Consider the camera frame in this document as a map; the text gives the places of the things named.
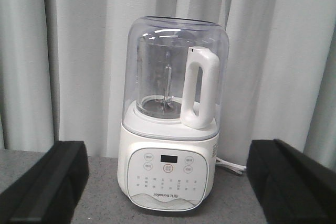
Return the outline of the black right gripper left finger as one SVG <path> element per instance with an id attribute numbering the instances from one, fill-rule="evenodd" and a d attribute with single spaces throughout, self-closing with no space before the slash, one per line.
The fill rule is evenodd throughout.
<path id="1" fill-rule="evenodd" d="M 70 223 L 88 177 L 84 142 L 56 142 L 1 193 L 1 223 Z"/>

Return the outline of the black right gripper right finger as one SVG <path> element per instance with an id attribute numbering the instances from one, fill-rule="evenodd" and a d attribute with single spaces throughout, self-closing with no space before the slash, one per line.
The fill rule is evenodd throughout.
<path id="1" fill-rule="evenodd" d="M 282 140 L 253 140 L 247 176 L 268 223 L 335 223 L 335 172 Z"/>

